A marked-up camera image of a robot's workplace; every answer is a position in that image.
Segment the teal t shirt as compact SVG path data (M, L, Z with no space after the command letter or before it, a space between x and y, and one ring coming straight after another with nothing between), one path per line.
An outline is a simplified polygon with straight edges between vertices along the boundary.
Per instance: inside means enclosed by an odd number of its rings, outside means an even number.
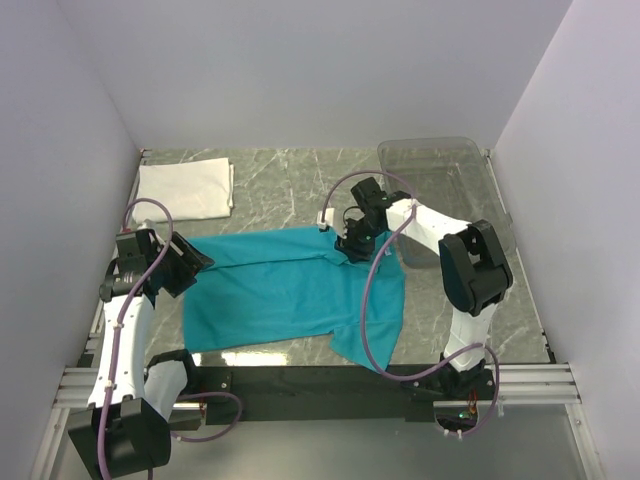
M346 360L386 368L403 327L405 273L393 250L350 263L314 227L193 237L214 260L184 295L191 352L328 335Z

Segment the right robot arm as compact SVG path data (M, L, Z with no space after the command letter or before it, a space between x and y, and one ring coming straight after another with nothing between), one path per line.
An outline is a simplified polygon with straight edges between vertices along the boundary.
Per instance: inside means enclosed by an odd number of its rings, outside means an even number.
M513 284L513 274L492 224L444 215L421 204L406 190L385 192L376 171L361 172L351 194L362 216L337 228L335 248L351 263L378 264L395 239L403 235L439 258L443 288L452 305L452 321L442 360L402 379L435 376L436 390L464 398L489 379L486 341L500 302Z

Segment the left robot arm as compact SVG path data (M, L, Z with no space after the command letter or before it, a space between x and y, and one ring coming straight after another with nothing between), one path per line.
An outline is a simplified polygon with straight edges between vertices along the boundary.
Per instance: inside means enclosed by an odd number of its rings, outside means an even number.
M185 349L147 361L156 297L178 297L213 265L179 233L163 242L151 228L121 233L99 289L105 317L99 370L84 410L68 434L93 479L116 478L168 463L169 419L176 401L193 399L200 378Z

